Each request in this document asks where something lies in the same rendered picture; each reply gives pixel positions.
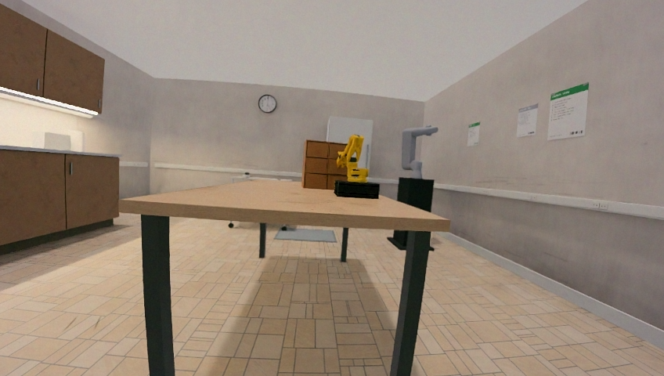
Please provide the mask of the brown wooden drawer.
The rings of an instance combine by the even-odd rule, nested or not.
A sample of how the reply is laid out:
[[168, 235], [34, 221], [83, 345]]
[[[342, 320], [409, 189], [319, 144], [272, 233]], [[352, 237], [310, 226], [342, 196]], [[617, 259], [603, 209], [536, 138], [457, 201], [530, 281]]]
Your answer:
[[327, 173], [327, 159], [307, 157], [305, 171]]
[[345, 147], [346, 145], [330, 144], [329, 157], [338, 158], [339, 157], [338, 151], [344, 152]]
[[323, 174], [305, 173], [305, 187], [326, 189], [326, 177]]
[[327, 157], [327, 152], [328, 143], [307, 142], [306, 156]]
[[341, 167], [341, 164], [339, 167], [337, 167], [337, 160], [334, 159], [329, 159], [328, 160], [328, 170], [327, 173], [334, 173], [334, 174], [348, 174], [348, 168], [347, 166], [344, 166], [343, 168]]
[[341, 175], [327, 175], [327, 189], [334, 189], [335, 180], [348, 181], [348, 177]]

